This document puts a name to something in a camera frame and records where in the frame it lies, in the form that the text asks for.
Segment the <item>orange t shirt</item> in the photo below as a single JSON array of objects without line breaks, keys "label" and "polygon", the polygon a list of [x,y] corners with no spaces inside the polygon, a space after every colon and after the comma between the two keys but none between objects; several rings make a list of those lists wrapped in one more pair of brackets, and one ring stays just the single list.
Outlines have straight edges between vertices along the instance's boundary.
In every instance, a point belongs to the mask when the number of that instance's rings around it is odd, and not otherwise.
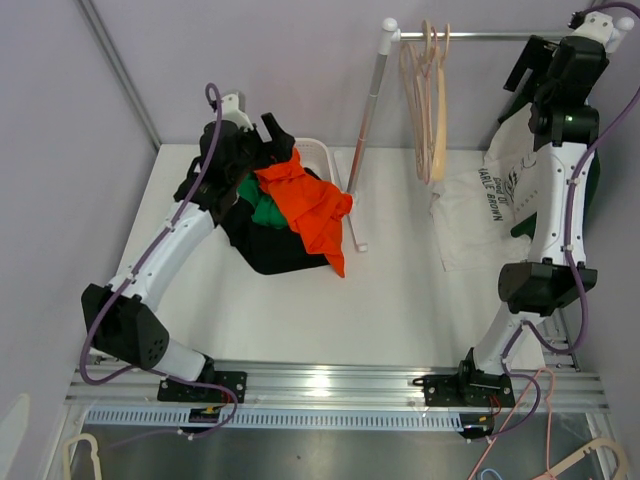
[{"label": "orange t shirt", "polygon": [[258,169],[255,175],[289,228],[301,238],[305,251],[324,256],[336,274],[345,277],[342,219],[351,212],[352,196],[307,173],[298,149],[292,150],[289,160]]}]

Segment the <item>black t shirt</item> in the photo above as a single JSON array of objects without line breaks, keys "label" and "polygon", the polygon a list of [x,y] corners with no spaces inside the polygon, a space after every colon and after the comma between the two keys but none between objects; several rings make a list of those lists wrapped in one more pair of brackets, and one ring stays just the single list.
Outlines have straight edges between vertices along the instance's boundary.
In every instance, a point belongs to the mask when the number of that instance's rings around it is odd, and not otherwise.
[{"label": "black t shirt", "polygon": [[252,213],[251,205],[238,195],[220,226],[230,245],[255,272],[275,275],[329,264],[323,254],[308,253],[300,234],[289,224],[284,229],[264,227],[252,221]]}]

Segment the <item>beige hanger of orange shirt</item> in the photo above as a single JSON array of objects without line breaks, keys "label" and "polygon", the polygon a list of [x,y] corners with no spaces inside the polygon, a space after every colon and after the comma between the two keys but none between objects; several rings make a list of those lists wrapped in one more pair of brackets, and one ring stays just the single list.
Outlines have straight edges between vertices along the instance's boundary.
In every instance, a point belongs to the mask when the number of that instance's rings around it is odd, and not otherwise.
[{"label": "beige hanger of orange shirt", "polygon": [[446,160],[447,160],[447,120],[448,120],[448,104],[447,104],[447,85],[446,85],[446,59],[449,52],[451,36],[451,27],[447,23],[445,25],[443,40],[436,46],[436,90],[438,95],[437,101],[437,122],[436,135],[433,147],[431,180],[440,182],[445,177]]}]

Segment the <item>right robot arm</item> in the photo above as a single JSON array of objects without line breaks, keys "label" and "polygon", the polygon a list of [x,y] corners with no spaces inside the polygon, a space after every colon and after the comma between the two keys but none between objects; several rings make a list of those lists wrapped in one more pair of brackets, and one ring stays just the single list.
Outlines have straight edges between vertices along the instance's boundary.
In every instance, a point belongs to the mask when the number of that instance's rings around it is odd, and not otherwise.
[{"label": "right robot arm", "polygon": [[577,33],[559,42],[532,36],[504,84],[527,96],[540,194],[526,260],[502,267],[502,302],[489,331],[459,364],[455,392],[466,404],[511,387],[509,364],[525,332],[577,302],[581,344],[589,325],[587,292],[597,272],[586,265],[584,208],[599,134],[599,113],[587,98],[609,64],[605,43]]}]

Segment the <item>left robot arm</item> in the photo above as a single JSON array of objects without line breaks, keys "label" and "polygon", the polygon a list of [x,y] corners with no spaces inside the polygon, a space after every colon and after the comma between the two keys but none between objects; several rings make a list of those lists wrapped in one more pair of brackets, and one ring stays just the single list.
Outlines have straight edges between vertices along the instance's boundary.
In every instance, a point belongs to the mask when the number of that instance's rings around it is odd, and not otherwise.
[{"label": "left robot arm", "polygon": [[173,195],[173,204],[156,236],[142,253],[107,285],[89,285],[81,296],[87,337],[81,350],[83,380],[90,349],[137,367],[180,379],[180,389],[194,401],[209,398],[215,376],[208,358],[171,338],[156,316],[175,275],[193,250],[221,223],[237,199],[237,188],[258,168],[288,160],[295,139],[272,113],[261,120],[270,136],[263,140],[254,124],[224,115],[204,127],[201,153],[189,165]]}]

